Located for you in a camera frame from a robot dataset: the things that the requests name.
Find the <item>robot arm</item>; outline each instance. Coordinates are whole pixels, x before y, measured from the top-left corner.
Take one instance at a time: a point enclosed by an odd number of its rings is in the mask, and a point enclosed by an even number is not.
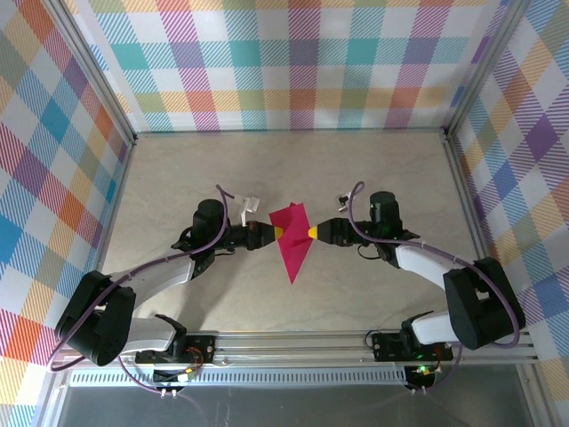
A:
[[[194,213],[192,227],[181,233],[172,250],[164,256],[204,246],[223,226],[223,204],[218,200],[202,201]],[[91,313],[79,327],[68,345],[98,366],[105,366],[119,354],[131,351],[156,350],[164,352],[166,359],[178,358],[185,350],[187,331],[184,326],[166,316],[132,318],[132,313],[165,289],[197,278],[215,261],[216,251],[234,252],[238,247],[256,250],[282,234],[279,228],[263,222],[225,226],[225,234],[209,250],[157,264],[114,289],[100,309]],[[95,299],[129,271],[132,270],[103,275],[94,270],[85,274],[56,326],[56,334],[65,335]]]
[[[370,207],[371,221],[356,222],[364,234],[402,243],[419,237],[403,229],[399,206],[392,193],[381,191],[372,194]],[[312,228],[309,235],[330,245],[370,245],[345,218],[322,222]],[[509,315],[497,295],[472,270],[421,247],[397,243],[374,245],[383,261],[426,278],[446,294],[447,311],[425,313],[403,322],[400,338],[405,353],[414,354],[421,346],[440,342],[460,342],[466,348],[475,350],[513,332]],[[502,266],[492,257],[473,263],[504,295],[516,315],[519,327],[525,327],[524,313]]]

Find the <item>aluminum frame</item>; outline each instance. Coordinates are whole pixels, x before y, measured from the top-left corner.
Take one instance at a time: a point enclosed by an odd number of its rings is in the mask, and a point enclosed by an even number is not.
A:
[[[297,331],[297,332],[215,332],[200,331],[195,335],[216,335],[212,368],[317,368],[317,367],[401,367],[416,366],[416,362],[375,362],[373,351],[364,343],[368,331]],[[398,330],[382,330],[398,333]],[[500,340],[507,342],[511,338]],[[67,348],[56,359],[56,365],[69,362],[79,356]],[[127,365],[133,364],[133,356],[123,356]],[[492,345],[478,350],[464,349],[461,363],[467,365],[524,365],[537,363],[537,355],[527,331],[522,331],[519,345],[504,350]],[[98,368],[84,360],[77,368]],[[107,367],[119,367],[111,362]],[[183,369],[180,364],[148,364],[139,367],[157,369]]]
[[[490,252],[476,215],[472,197],[469,195],[466,178],[461,169],[460,157],[456,149],[456,135],[444,131],[441,131],[440,135],[477,256],[480,258],[487,256]],[[540,364],[517,364],[517,372],[534,424],[540,427],[561,426],[562,423],[553,403],[551,392],[545,385],[545,377]]]
[[[531,2],[532,0],[510,0],[508,9],[498,24],[494,36],[486,46],[472,81],[464,91],[451,117],[449,125],[446,127],[449,134],[455,134],[466,120],[467,115],[472,110],[478,95],[484,87],[486,79],[490,73],[492,73],[501,55],[506,50],[506,46],[517,28],[517,24],[519,24],[519,21],[523,18]]]
[[[69,45],[74,58],[85,73],[121,136],[134,145],[136,132],[124,113],[115,92],[110,87],[94,55],[77,27],[64,0],[44,0],[45,9],[52,16],[58,30]]]
[[[123,199],[124,188],[126,187],[126,180],[128,179],[128,174],[131,171],[132,159],[134,158],[134,151],[136,150],[136,144],[128,147],[126,154],[124,155],[124,166],[123,173],[119,179],[118,190],[115,194],[115,198],[111,203],[110,217],[108,219],[107,226],[103,229],[101,233],[101,244],[95,255],[95,265],[96,269],[100,270],[103,267],[105,257],[107,256],[108,246],[110,245],[110,237],[113,234],[113,228],[115,228],[116,217],[118,216],[118,209],[121,205],[121,200]]]

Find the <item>yellow fingertip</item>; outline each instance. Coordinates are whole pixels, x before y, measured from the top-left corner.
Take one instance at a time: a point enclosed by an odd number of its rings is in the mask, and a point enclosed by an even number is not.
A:
[[[318,239],[318,226],[312,227],[309,230],[309,238]]]

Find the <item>black bracket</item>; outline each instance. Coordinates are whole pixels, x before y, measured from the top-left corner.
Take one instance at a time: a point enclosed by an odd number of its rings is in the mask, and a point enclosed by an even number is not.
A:
[[[204,364],[213,363],[215,355],[215,335],[192,335],[187,334],[183,344],[183,351],[176,358],[165,351],[145,350],[136,353],[134,362],[141,365],[180,363],[191,365],[196,363],[196,353],[191,348],[198,349],[204,356]]]
[[[373,360],[376,362],[438,362],[453,360],[453,351],[443,343],[422,345],[410,354],[399,334],[372,334]]]
[[[421,238],[418,234],[415,234],[409,230],[403,230],[403,234],[399,237],[394,238],[395,240],[411,240],[413,238]],[[388,262],[396,269],[399,268],[399,262],[397,262],[396,248],[398,245],[391,243],[374,243],[375,249],[377,250],[377,255],[385,262]]]

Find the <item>gray floor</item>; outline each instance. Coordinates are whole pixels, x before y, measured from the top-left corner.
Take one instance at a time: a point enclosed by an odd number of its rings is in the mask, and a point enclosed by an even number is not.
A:
[[[402,386],[188,387],[158,399],[138,387],[70,387],[60,427],[525,427],[533,425],[515,367],[461,367],[427,396]]]
[[[368,218],[374,191],[393,191],[406,228],[474,256],[436,133],[196,133],[141,138],[133,155],[105,272],[163,253],[191,225],[199,201],[219,197],[216,183],[260,197],[254,219],[269,222],[270,212],[296,202],[316,225],[337,216],[334,196],[363,180],[357,218]],[[232,222],[237,208],[231,206]],[[444,294],[422,278],[362,260],[355,248],[314,242],[294,285],[274,244],[218,259],[200,278],[144,304],[139,315],[164,313],[190,330],[346,330],[399,327],[444,307]]]

